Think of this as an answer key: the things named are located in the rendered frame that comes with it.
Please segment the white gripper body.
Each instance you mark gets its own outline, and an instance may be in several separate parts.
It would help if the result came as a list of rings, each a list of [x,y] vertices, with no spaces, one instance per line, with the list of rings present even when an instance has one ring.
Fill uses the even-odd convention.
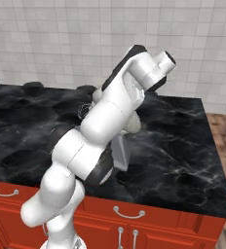
[[[124,76],[124,85],[131,98],[132,107],[136,110],[144,101],[144,89],[131,74]]]

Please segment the wide red drawer front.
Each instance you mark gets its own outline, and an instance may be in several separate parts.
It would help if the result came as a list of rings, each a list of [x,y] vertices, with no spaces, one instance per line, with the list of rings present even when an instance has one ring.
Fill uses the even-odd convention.
[[[87,213],[92,213],[97,216],[139,222],[159,227],[183,228],[193,231],[197,220],[197,215],[191,213],[92,196],[85,197],[84,206]],[[113,206],[119,206],[120,212],[125,215],[135,216],[140,210],[144,210],[146,214],[144,217],[136,220],[125,219],[113,211]]]

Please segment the red kitchen island cabinet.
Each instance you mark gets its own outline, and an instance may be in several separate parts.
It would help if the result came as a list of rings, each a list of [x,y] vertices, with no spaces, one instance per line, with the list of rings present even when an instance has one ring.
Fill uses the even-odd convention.
[[[0,182],[0,249],[39,249],[42,226],[27,227],[21,205],[37,190]],[[214,249],[226,220],[87,196],[74,215],[88,249]]]

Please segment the red cupboard door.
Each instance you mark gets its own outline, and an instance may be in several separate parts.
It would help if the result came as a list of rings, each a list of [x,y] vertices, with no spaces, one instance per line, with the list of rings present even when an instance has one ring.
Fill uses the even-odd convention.
[[[128,246],[128,228],[126,225],[106,222],[75,222],[78,235],[84,240],[87,249],[118,249],[118,228],[122,227],[122,246]]]
[[[215,240],[199,238],[194,235],[130,225],[131,249],[133,230],[138,230],[135,249],[214,249],[216,244]]]

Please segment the narrow red drawer front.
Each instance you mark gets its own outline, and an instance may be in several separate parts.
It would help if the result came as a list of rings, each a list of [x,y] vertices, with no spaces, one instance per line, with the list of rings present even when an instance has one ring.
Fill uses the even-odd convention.
[[[38,188],[0,182],[0,194],[10,194],[14,189],[19,190],[19,194],[11,197],[0,196],[0,204],[22,205],[39,191]]]

